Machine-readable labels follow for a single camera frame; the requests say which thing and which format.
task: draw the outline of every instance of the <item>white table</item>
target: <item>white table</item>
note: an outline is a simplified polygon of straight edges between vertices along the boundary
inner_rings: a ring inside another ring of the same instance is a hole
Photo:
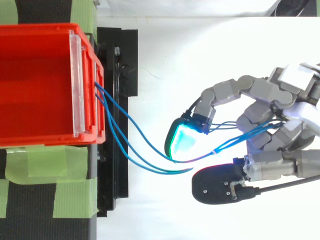
[[[98,19],[98,25],[138,29],[138,97],[129,99],[129,114],[160,150],[172,121],[205,88],[242,75],[266,77],[290,62],[320,62],[318,18],[105,17]],[[243,96],[217,107],[214,122],[235,121],[252,102]],[[209,136],[210,145],[213,149],[239,134],[238,130],[216,131]],[[186,167],[154,153],[132,124],[129,140],[159,167]],[[319,146],[317,138],[309,148]],[[193,198],[191,178],[196,170],[245,154],[242,143],[192,164],[192,172],[175,176],[157,175],[129,163],[129,198],[117,200],[108,218],[98,219],[98,239],[319,239],[319,181],[237,204],[205,205]],[[294,179],[252,185],[265,187]]]

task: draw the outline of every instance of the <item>black cable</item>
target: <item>black cable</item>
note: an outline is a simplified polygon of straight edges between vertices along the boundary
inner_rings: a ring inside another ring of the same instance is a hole
[[[201,97],[199,97],[197,100],[195,100],[194,103],[192,103],[192,105],[189,107],[188,111],[191,112],[195,108],[197,103],[200,102],[200,100],[201,100]]]
[[[287,182],[287,183],[282,183],[282,184],[278,184],[278,185],[263,187],[263,188],[260,188],[259,191],[260,191],[260,193],[265,193],[265,192],[269,192],[269,191],[273,191],[273,190],[297,186],[300,184],[306,184],[306,183],[310,183],[310,182],[317,181],[317,180],[320,180],[320,175],[311,176],[311,177],[307,177],[304,179],[291,181],[291,182]]]

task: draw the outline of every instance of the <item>screw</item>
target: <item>screw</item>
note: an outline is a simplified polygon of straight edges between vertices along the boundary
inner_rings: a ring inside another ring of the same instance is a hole
[[[114,48],[114,55],[120,56],[120,48],[118,46]]]

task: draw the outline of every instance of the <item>transparent plastic panel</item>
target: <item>transparent plastic panel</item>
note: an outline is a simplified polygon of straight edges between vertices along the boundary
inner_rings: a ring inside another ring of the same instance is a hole
[[[69,42],[73,135],[74,137],[78,137],[79,134],[86,131],[81,38],[77,34],[74,34],[73,31],[70,31]]]

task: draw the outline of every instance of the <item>black metal bracket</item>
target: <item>black metal bracket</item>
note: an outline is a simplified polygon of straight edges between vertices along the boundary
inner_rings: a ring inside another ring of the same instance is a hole
[[[104,68],[104,88],[128,111],[128,97],[138,95],[138,31],[98,27],[95,50]],[[115,122],[128,137],[128,119],[109,100],[107,103]],[[106,142],[98,147],[98,217],[114,210],[116,199],[129,196],[128,159],[112,137],[107,116],[105,119]],[[128,152],[126,142],[119,139]]]

